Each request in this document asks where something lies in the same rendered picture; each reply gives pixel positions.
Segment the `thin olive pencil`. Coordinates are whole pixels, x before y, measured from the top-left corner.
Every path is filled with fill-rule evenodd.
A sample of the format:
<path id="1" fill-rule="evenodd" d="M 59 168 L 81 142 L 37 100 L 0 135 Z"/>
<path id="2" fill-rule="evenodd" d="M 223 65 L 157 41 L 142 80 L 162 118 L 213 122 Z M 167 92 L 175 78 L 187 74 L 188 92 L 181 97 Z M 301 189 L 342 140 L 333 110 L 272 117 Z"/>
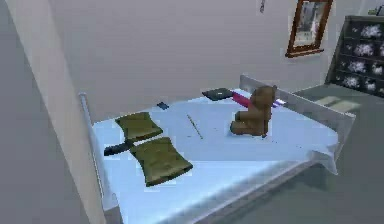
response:
<path id="1" fill-rule="evenodd" d="M 200 137 L 200 139 L 203 139 L 203 136 L 202 136 L 202 134 L 200 133 L 200 131 L 198 130 L 197 125 L 196 125 L 195 122 L 193 121 L 192 117 L 191 117 L 189 114 L 187 114 L 186 116 L 187 116 L 187 118 L 189 119 L 189 121 L 190 121 L 191 125 L 193 126 L 193 128 L 195 129 L 196 133 L 197 133 L 198 136 Z"/>

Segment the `black laptop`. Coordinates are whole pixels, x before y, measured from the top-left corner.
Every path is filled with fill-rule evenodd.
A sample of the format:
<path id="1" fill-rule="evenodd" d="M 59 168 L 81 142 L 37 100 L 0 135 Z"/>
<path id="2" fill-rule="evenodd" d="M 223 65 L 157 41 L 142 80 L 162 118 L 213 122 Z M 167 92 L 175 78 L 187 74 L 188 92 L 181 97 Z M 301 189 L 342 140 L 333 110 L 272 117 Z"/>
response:
<path id="1" fill-rule="evenodd" d="M 204 91 L 203 95 L 212 101 L 219 101 L 233 96 L 233 92 L 227 88 L 217 88 Z"/>

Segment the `magenta book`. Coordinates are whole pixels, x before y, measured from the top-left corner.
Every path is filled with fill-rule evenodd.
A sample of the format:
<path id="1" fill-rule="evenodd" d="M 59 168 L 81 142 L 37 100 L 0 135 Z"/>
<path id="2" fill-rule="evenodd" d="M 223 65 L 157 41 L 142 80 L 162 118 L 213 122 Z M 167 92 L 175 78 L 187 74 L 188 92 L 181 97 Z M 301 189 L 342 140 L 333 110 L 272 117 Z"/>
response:
<path id="1" fill-rule="evenodd" d="M 250 103 L 250 99 L 237 93 L 237 92 L 233 92 L 232 93 L 232 100 L 235 101 L 236 103 L 238 103 L 239 105 L 247 108 L 249 103 Z"/>

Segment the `olive green pillow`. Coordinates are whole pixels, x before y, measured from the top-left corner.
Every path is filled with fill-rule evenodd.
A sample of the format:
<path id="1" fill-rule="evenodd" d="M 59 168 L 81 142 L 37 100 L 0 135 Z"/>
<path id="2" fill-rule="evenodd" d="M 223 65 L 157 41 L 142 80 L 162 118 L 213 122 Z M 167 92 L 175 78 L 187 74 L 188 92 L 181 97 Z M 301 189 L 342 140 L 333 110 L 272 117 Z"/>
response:
<path id="1" fill-rule="evenodd" d="M 146 140 L 163 133 L 148 112 L 125 115 L 117 118 L 115 122 L 122 129 L 125 140 L 129 142 Z"/>
<path id="2" fill-rule="evenodd" d="M 193 165 L 177 152 L 168 137 L 134 146 L 130 153 L 139 162 L 147 187 L 173 180 L 193 168 Z"/>

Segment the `brown teddy bear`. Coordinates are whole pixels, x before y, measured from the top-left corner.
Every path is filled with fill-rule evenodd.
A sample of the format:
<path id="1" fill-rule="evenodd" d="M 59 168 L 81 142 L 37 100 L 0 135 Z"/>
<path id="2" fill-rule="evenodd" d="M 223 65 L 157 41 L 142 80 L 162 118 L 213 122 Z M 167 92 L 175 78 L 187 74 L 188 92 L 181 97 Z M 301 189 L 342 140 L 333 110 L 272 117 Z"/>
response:
<path id="1" fill-rule="evenodd" d="M 272 105 L 276 99 L 277 86 L 257 88 L 250 97 L 246 111 L 238 111 L 231 122 L 230 131 L 235 135 L 252 135 L 265 138 L 272 116 Z"/>

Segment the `pale blue bed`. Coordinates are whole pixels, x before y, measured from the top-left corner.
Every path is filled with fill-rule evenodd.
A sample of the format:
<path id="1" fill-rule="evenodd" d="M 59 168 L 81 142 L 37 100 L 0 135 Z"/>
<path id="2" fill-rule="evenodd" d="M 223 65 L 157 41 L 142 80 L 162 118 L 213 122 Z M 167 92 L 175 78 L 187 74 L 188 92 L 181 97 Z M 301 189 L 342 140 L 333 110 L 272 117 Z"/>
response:
<path id="1" fill-rule="evenodd" d="M 104 155 L 106 147 L 124 143 L 117 123 L 88 122 L 106 223 L 213 224 L 314 164 L 335 173 L 354 115 L 284 90 L 276 96 L 280 104 L 272 110 L 265 138 L 230 132 L 241 108 L 232 99 L 200 97 L 172 103 L 166 110 L 148 109 L 163 137 L 193 165 L 152 187 L 145 185 L 142 168 L 129 150 Z"/>

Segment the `black remote control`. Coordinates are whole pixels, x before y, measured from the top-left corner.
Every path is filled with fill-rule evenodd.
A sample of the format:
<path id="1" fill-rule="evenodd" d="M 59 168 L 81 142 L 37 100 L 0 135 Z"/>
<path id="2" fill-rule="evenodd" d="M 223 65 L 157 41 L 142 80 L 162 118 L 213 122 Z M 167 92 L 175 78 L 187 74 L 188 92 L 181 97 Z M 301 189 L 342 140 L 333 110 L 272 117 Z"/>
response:
<path id="1" fill-rule="evenodd" d="M 124 142 L 121 144 L 108 146 L 104 150 L 104 155 L 105 156 L 111 156 L 111 155 L 119 154 L 119 153 L 128 151 L 133 146 L 134 146 L 134 144 L 132 142 Z"/>

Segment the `dark shelf with white items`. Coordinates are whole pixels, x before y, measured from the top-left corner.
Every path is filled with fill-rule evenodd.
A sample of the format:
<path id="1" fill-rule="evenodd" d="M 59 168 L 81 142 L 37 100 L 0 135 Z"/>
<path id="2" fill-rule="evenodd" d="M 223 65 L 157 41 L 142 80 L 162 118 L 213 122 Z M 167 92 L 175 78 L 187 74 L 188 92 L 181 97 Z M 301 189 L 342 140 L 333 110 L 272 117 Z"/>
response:
<path id="1" fill-rule="evenodd" d="M 346 16 L 325 79 L 384 98 L 384 17 Z"/>

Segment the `brown framed wall picture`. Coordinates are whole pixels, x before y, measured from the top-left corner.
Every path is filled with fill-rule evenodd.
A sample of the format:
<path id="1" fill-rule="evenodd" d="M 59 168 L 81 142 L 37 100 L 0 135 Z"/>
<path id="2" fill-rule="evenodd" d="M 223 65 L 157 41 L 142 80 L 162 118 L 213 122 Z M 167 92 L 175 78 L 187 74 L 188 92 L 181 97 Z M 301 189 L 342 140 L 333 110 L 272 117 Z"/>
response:
<path id="1" fill-rule="evenodd" d="M 295 58 L 323 52 L 322 38 L 333 0 L 298 0 L 285 56 Z"/>

